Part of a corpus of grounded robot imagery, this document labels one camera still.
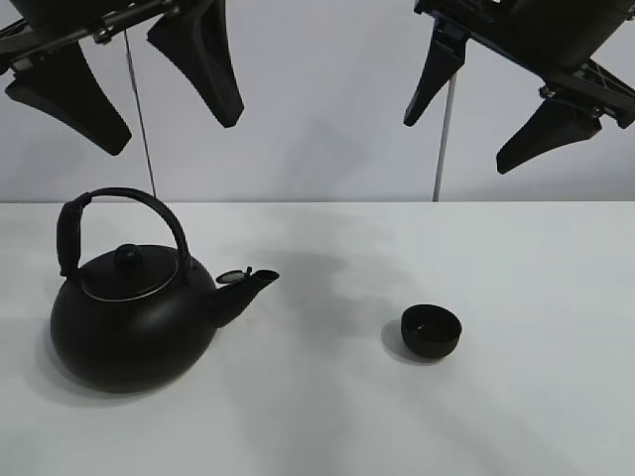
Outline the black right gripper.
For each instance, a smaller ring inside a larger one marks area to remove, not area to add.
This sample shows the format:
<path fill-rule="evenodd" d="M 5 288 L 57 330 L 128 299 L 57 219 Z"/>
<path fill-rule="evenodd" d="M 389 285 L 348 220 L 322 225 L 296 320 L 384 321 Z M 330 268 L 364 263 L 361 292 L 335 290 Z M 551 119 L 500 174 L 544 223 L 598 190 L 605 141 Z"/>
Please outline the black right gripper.
<path fill-rule="evenodd" d="M 633 2 L 418 1 L 414 11 L 433 17 L 435 27 L 405 112 L 406 126 L 417 123 L 462 68 L 470 40 L 537 75 L 549 89 L 547 98 L 566 103 L 541 104 L 497 153 L 499 174 L 554 149 L 592 139 L 602 129 L 592 114 L 607 114 L 621 128 L 633 123 L 633 88 L 592 59 L 633 18 Z"/>

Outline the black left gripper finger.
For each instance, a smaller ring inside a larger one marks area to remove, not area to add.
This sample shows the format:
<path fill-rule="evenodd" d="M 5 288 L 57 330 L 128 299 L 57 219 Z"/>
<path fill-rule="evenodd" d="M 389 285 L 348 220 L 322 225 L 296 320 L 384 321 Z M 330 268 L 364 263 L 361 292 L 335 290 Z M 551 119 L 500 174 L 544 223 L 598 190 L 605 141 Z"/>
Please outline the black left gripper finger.
<path fill-rule="evenodd" d="M 147 39 L 188 79 L 220 125 L 237 124 L 244 103 L 232 65 L 224 0 L 172 1 Z"/>

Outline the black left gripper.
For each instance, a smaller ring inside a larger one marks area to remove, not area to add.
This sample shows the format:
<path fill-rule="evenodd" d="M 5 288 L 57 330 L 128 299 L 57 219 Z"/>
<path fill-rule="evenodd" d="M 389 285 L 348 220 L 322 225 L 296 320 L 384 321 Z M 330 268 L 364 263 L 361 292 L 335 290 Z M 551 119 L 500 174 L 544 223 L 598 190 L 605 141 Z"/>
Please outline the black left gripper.
<path fill-rule="evenodd" d="M 14 1 L 12 5 L 22 17 L 1 29 L 1 71 L 11 68 L 14 74 L 5 89 L 8 97 L 59 120 L 116 156 L 132 133 L 98 84 L 82 48 L 72 43 L 93 37 L 104 44 L 151 18 L 179 17 L 197 3 Z"/>

